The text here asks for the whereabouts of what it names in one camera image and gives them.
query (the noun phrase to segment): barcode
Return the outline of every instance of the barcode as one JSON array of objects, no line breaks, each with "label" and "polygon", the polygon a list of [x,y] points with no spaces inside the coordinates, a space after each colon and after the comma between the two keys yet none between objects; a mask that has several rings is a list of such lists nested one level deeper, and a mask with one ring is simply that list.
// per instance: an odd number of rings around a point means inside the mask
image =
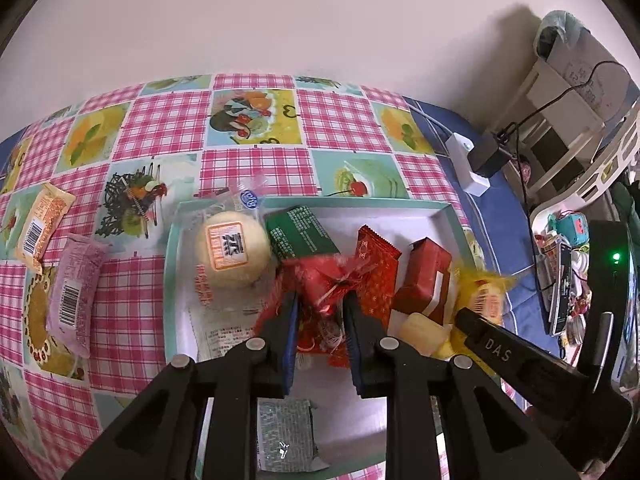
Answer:
[{"label": "barcode", "polygon": [[80,287],[65,282],[62,286],[62,300],[60,301],[60,323],[67,326],[76,327],[76,317],[78,316],[78,299],[80,298]]},{"label": "barcode", "polygon": [[33,253],[36,251],[36,244],[40,239],[43,229],[44,225],[40,220],[37,218],[31,219],[29,230],[27,231],[27,235],[24,237],[24,244],[22,245],[23,252],[33,256]]}]

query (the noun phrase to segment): yellow wrapped candy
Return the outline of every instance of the yellow wrapped candy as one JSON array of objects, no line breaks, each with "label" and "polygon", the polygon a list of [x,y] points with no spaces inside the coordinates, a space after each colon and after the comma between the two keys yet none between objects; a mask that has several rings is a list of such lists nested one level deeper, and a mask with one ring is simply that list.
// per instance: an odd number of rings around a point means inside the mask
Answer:
[{"label": "yellow wrapped candy", "polygon": [[[456,270],[456,273],[458,275],[458,297],[454,306],[454,319],[460,309],[467,307],[493,324],[501,325],[504,295],[515,284],[516,278],[500,276],[488,270],[469,269],[466,267],[460,267]],[[495,372],[465,346],[465,339],[465,333],[454,325],[450,336],[450,348],[453,353],[471,357],[482,370],[494,376]],[[448,353],[449,348],[445,343],[438,348],[434,357]]]}]

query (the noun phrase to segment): white cable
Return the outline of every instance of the white cable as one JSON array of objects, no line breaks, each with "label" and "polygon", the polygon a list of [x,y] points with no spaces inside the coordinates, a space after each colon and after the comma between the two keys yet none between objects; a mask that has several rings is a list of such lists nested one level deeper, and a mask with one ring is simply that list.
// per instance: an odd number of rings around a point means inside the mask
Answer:
[{"label": "white cable", "polygon": [[437,124],[439,127],[441,127],[445,132],[447,132],[450,136],[453,135],[453,132],[451,130],[449,130],[444,124],[442,124],[439,120],[434,119],[433,117],[431,117],[428,113],[426,113],[425,111],[423,111],[421,108],[416,108],[415,106],[407,103],[409,109],[413,110],[414,112],[416,112],[417,114],[420,114],[422,117],[424,117],[425,119],[427,119],[428,121],[431,121],[433,124]]}]

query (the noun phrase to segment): yellow snack packet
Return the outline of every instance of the yellow snack packet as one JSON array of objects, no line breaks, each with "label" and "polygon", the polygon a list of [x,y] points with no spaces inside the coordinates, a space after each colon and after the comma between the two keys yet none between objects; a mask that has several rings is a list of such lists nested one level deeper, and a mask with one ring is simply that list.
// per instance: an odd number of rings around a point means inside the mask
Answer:
[{"label": "yellow snack packet", "polygon": [[15,247],[15,257],[37,274],[42,274],[40,260],[49,245],[53,231],[76,201],[71,193],[49,183],[42,185],[31,206]]},{"label": "yellow snack packet", "polygon": [[[462,308],[469,308],[495,325],[502,324],[504,295],[517,281],[511,276],[500,276],[488,270],[458,269],[458,297],[453,316]],[[451,348],[456,354],[471,357],[485,372],[494,376],[495,372],[476,354],[465,346],[466,335],[454,325],[451,330]]]}]

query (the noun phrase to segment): green box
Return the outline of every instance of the green box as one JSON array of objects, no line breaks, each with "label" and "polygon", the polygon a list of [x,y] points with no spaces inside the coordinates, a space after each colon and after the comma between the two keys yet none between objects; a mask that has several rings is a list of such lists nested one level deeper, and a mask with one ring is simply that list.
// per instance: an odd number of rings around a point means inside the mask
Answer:
[{"label": "green box", "polygon": [[306,205],[267,215],[264,223],[280,261],[340,252]]}]

